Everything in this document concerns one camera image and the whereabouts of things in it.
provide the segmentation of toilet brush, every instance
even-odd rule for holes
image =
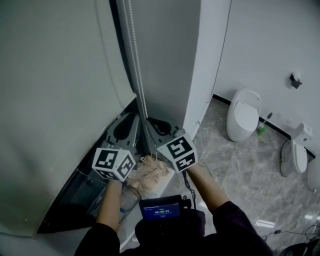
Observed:
[[[271,112],[270,114],[268,114],[268,116],[267,116],[266,119],[263,121],[263,123],[261,123],[261,124],[258,125],[258,136],[261,136],[261,134],[263,134],[263,133],[267,130],[268,126],[265,125],[265,122],[266,122],[267,120],[269,120],[271,117],[272,117],[272,112]]]

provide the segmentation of black shirt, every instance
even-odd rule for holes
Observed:
[[[123,255],[240,255],[271,256],[273,252],[257,234],[246,214],[232,202],[226,202],[213,213],[216,234],[202,236],[172,226],[167,240],[153,239],[152,231],[146,237],[153,241],[124,251]],[[120,252],[117,233],[109,226],[96,223],[85,235],[76,256],[112,256]]]

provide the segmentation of gray tile floor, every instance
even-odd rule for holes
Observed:
[[[200,164],[208,166],[214,179],[229,198],[248,216],[260,236],[275,230],[304,233],[316,224],[320,213],[320,193],[307,189],[307,172],[282,177],[279,172],[279,150],[286,140],[269,128],[262,136],[255,132],[244,142],[232,142],[227,136],[228,105],[213,99],[194,138]],[[162,196],[187,195],[182,174],[175,174]],[[214,233],[212,215],[196,191],[198,210],[206,215],[205,232]],[[274,228],[257,226],[258,220],[274,223]],[[271,234],[268,245],[280,252],[297,243],[307,242],[304,235]],[[128,243],[134,248],[137,243]]]

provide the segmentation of screen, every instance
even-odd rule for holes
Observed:
[[[180,207],[178,203],[144,207],[143,216],[144,219],[148,221],[156,221],[179,217]]]

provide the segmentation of toilet lid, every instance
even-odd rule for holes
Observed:
[[[308,164],[307,151],[304,146],[295,143],[295,141],[293,141],[292,144],[294,146],[293,159],[294,159],[295,169],[299,174],[302,174],[307,169],[307,164]]]
[[[234,118],[238,125],[246,131],[254,131],[258,126],[258,111],[243,101],[235,104]]]

